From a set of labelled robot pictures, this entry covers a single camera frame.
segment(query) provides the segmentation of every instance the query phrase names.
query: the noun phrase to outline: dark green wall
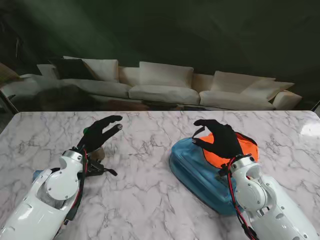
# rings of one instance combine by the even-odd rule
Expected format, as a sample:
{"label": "dark green wall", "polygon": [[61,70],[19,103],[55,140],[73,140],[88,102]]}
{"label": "dark green wall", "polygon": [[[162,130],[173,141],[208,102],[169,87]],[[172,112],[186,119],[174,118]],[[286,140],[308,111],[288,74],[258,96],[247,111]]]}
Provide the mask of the dark green wall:
{"label": "dark green wall", "polygon": [[320,94],[319,0],[15,0],[9,24],[52,56],[118,59],[277,77]]}

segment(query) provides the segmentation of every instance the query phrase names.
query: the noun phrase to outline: orange cover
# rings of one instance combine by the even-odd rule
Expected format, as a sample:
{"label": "orange cover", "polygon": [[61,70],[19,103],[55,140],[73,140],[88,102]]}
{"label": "orange cover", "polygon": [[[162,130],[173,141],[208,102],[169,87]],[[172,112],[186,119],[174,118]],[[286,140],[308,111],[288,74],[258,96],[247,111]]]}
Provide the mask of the orange cover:
{"label": "orange cover", "polygon": [[[245,136],[243,136],[242,134],[238,132],[236,132],[235,134],[238,138],[243,154],[244,155],[252,154],[252,157],[257,162],[258,146],[254,144],[252,141],[250,141],[249,139],[245,138]],[[212,133],[210,133],[209,136],[200,137],[200,139],[211,144],[213,144],[215,140],[214,135]],[[230,161],[230,159],[219,157],[213,152],[210,152],[204,149],[203,149],[203,154],[205,159],[208,161],[208,163],[210,163],[211,165],[219,169],[221,169],[222,164],[227,164]]]}

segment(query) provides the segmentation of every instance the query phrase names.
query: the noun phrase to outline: black robotic glove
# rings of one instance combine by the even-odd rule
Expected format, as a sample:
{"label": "black robotic glove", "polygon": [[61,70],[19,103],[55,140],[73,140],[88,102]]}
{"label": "black robotic glove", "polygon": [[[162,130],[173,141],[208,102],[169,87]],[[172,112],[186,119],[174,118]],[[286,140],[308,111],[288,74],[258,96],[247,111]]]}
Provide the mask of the black robotic glove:
{"label": "black robotic glove", "polygon": [[200,119],[194,122],[195,126],[207,127],[214,137],[213,143],[193,138],[192,142],[199,147],[218,155],[224,159],[231,159],[239,154],[243,155],[236,132],[229,124],[223,125],[215,119]]}
{"label": "black robotic glove", "polygon": [[103,129],[106,128],[110,123],[122,120],[122,116],[111,115],[101,120],[95,121],[85,131],[83,137],[77,145],[78,149],[85,148],[87,153],[91,153],[94,150],[100,148],[105,141],[115,135],[122,129],[121,124],[114,125],[111,129],[103,133]]}

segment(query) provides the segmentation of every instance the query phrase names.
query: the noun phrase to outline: robotic hand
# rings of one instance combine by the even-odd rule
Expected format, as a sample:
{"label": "robotic hand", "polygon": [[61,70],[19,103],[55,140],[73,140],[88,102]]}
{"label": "robotic hand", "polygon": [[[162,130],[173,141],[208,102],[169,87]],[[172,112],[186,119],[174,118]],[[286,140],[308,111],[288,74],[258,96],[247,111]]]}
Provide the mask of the robotic hand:
{"label": "robotic hand", "polygon": [[65,151],[60,166],[42,171],[22,202],[15,208],[0,231],[0,240],[52,240],[62,224],[73,220],[81,202],[85,178],[116,171],[104,168],[88,155],[122,129],[116,124],[121,116],[108,116],[94,122],[77,147]]}
{"label": "robotic hand", "polygon": [[[249,239],[320,239],[311,222],[279,183],[273,177],[261,174],[260,165],[250,154],[243,155],[236,133],[230,125],[220,124],[214,119],[197,120],[194,125],[207,127],[215,137],[213,143],[194,138],[194,144],[221,158],[230,159],[221,174],[228,176],[232,202]],[[235,194],[231,176],[236,181]],[[236,201],[247,213],[253,229],[246,223]]]}

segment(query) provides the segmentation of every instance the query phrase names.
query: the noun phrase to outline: white marble surface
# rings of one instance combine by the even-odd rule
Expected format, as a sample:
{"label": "white marble surface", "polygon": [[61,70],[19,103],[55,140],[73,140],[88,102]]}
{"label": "white marble surface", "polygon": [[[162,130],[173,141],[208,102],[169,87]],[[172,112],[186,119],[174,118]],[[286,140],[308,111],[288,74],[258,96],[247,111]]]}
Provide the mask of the white marble surface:
{"label": "white marble surface", "polygon": [[[0,135],[0,225],[32,184],[34,170],[59,166],[94,120],[114,112],[23,112]],[[236,217],[219,216],[171,173],[174,143],[197,119],[217,119],[256,140],[275,177],[320,232],[320,119],[309,111],[117,112],[123,130],[105,145],[104,174],[87,178],[74,221],[58,239],[246,240]]]}

